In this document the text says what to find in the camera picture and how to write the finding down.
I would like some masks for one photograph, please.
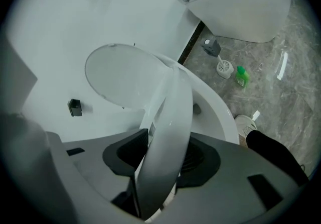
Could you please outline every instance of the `gray marble floor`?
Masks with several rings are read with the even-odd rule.
[[[236,83],[235,71],[228,80],[217,74],[218,60],[200,46],[202,38],[214,38],[206,27],[184,63],[224,100],[234,116],[252,117],[259,111],[258,130],[284,144],[299,164],[305,165],[308,176],[321,154],[321,38],[317,23],[305,0],[292,0],[283,29],[268,43],[216,37],[221,58],[234,69],[243,66],[250,74],[246,88]],[[286,67],[280,78],[283,62]]]

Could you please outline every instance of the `bottle label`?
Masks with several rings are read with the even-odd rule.
[[[244,86],[244,79],[237,78],[236,80],[241,86]]]

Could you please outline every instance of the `foot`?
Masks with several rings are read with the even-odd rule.
[[[248,116],[238,115],[234,120],[239,135],[244,138],[246,138],[251,131],[257,130],[254,120]]]

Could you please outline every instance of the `cleaning liquid bottle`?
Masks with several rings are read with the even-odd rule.
[[[250,75],[245,71],[242,66],[237,66],[236,81],[242,87],[245,87],[250,79]]]

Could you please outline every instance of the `bottle cap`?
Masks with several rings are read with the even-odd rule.
[[[242,74],[244,74],[245,69],[242,66],[237,66],[237,72],[242,75]]]

